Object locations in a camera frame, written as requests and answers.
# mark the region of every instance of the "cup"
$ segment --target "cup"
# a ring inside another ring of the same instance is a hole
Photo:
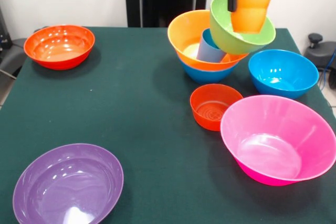
[[[220,50],[212,40],[210,29],[205,29],[202,32],[196,59],[207,62],[221,62],[225,55],[226,53]]]
[[[231,13],[233,31],[257,34],[266,20],[270,0],[237,0],[237,10]]]

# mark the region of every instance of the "stacked bowls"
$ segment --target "stacked bowls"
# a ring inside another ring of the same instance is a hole
[[[271,43],[275,38],[275,29],[270,20],[265,22],[261,35],[234,33],[230,24],[227,0],[213,0],[211,10],[186,12],[170,23],[169,41],[185,72],[197,83],[220,82],[250,52]],[[216,46],[225,52],[220,62],[208,62],[196,58],[202,33],[208,28]]]

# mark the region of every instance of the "green tablecloth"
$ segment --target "green tablecloth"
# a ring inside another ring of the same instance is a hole
[[[0,223],[15,223],[12,194],[42,153],[69,143],[100,145],[120,160],[124,189],[102,223],[335,223],[336,166],[285,187],[247,177],[220,134],[199,127],[166,29],[92,28],[96,45],[69,71],[27,60],[0,111]],[[298,51],[286,29],[267,48]],[[257,94],[242,60],[223,83]],[[299,99],[333,127],[317,86]]]

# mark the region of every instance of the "orange bowl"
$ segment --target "orange bowl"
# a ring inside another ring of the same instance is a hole
[[[185,64],[199,70],[217,71],[233,67],[248,55],[226,54],[219,63],[197,60],[197,44],[200,43],[202,32],[209,27],[209,10],[192,10],[183,13],[169,24],[168,39]]]
[[[210,131],[220,131],[224,112],[242,98],[234,88],[223,84],[207,84],[194,90],[190,96],[190,106],[200,126]]]
[[[49,26],[32,34],[24,51],[33,61],[54,70],[71,69],[81,64],[95,43],[87,28],[74,25]]]

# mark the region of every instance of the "light blue cup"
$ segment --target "light blue cup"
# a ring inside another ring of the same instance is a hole
[[[315,65],[306,57],[285,50],[264,50],[253,55],[248,68],[261,94],[298,98],[319,79]]]
[[[197,53],[197,60],[207,62],[221,62],[226,53],[220,50],[212,40],[210,29],[205,29],[202,32],[200,47]]]
[[[233,67],[225,69],[225,70],[204,71],[204,70],[192,68],[181,60],[180,62],[182,64],[184,71],[189,75],[189,77],[199,84],[218,83],[222,81],[225,77],[227,77],[235,69],[235,67],[238,64],[237,63]]]

